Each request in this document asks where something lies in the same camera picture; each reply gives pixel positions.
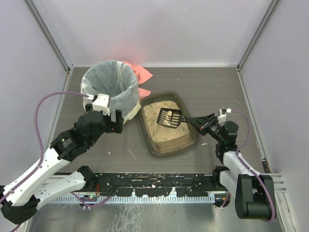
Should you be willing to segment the black litter scoop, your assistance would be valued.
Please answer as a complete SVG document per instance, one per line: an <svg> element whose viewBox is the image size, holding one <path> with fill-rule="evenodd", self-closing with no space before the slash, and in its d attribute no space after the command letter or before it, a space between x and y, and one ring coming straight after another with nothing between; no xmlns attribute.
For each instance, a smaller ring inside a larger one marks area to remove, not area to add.
<svg viewBox="0 0 309 232"><path fill-rule="evenodd" d="M189 120L179 109L160 108L156 123L163 127L176 129L181 123L189 123Z"/></svg>

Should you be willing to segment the trash bin with white liner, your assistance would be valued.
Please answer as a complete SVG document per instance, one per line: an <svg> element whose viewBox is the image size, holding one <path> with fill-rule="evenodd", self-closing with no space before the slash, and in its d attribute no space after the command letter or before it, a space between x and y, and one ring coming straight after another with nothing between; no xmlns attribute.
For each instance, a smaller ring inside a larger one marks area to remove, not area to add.
<svg viewBox="0 0 309 232"><path fill-rule="evenodd" d="M109 60L100 62L86 71L81 80L80 92L108 95L110 112L121 110L124 123L127 123L141 109L138 87L138 79L129 65Z"/></svg>

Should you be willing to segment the dark translucent litter box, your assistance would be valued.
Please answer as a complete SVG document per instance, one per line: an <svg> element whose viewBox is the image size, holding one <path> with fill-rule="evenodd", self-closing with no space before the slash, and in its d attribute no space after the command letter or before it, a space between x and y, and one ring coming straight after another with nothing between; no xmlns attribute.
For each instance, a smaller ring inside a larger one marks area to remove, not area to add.
<svg viewBox="0 0 309 232"><path fill-rule="evenodd" d="M191 125L181 123L177 128L168 128L168 120L164 125L157 124L161 108L179 109L182 116L190 116L180 95L175 91L163 91L149 95L141 100L139 120L151 153L158 157L176 155L195 147L198 135Z"/></svg>

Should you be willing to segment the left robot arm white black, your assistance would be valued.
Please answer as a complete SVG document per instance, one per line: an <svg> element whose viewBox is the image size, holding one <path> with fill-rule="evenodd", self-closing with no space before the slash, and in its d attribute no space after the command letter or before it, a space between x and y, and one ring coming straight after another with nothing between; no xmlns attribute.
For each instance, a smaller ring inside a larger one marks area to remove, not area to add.
<svg viewBox="0 0 309 232"><path fill-rule="evenodd" d="M87 152L104 133L121 133L122 111L115 110L115 121L102 110L90 109L80 116L73 128L58 135L43 156L11 184L0 188L1 212L11 223L19 225L48 202L72 191L93 190L98 177L88 166L52 184L45 184L53 174Z"/></svg>

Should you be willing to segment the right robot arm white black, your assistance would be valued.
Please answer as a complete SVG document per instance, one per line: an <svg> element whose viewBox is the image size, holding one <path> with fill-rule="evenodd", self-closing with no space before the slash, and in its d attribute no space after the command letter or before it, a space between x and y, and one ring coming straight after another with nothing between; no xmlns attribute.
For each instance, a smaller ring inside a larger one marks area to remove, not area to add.
<svg viewBox="0 0 309 232"><path fill-rule="evenodd" d="M200 135L210 135L217 141L216 157L223 164L215 171L220 185L235 199L240 219L273 222L276 218L274 182L271 176L256 171L242 156L236 144L239 126L226 120L226 113L204 117L187 117Z"/></svg>

